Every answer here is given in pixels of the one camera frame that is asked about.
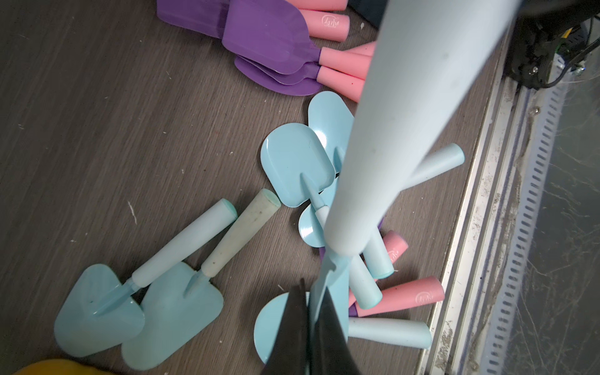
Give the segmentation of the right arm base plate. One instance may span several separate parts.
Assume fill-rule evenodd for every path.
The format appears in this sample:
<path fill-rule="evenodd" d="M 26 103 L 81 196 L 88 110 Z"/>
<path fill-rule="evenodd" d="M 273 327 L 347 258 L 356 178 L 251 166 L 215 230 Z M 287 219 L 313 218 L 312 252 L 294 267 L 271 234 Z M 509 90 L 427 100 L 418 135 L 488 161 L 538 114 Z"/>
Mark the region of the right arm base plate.
<path fill-rule="evenodd" d="M 556 86 L 599 47 L 598 19 L 598 1 L 522 1 L 504 75 L 527 88 Z"/>

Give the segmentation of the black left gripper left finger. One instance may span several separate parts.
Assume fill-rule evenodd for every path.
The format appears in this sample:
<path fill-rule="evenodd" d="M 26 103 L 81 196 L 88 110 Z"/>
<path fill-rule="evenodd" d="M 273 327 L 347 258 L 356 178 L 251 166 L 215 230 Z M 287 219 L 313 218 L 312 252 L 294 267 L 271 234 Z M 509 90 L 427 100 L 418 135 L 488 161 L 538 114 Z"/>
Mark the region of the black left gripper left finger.
<path fill-rule="evenodd" d="M 309 312 L 302 278 L 288 294 L 272 352 L 261 374 L 305 374 L 308 335 Z"/>

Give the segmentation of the light blue pointed trowel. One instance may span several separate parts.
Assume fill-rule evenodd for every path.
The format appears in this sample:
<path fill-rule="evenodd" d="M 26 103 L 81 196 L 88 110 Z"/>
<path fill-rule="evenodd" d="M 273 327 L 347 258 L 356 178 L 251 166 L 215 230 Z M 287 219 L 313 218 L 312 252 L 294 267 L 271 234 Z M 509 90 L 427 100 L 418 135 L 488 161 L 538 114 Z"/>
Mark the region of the light blue pointed trowel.
<path fill-rule="evenodd" d="M 390 1 L 324 228 L 361 253 L 520 9 L 519 1 Z"/>

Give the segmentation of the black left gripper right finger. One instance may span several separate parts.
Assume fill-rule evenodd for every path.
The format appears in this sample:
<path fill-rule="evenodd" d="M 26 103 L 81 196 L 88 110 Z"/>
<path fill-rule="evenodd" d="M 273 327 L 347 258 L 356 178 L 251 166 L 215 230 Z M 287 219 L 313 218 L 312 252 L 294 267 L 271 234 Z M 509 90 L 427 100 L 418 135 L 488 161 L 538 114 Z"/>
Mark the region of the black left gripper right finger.
<path fill-rule="evenodd" d="M 310 341 L 310 374 L 361 374 L 348 349 L 328 289 L 325 290 Z"/>

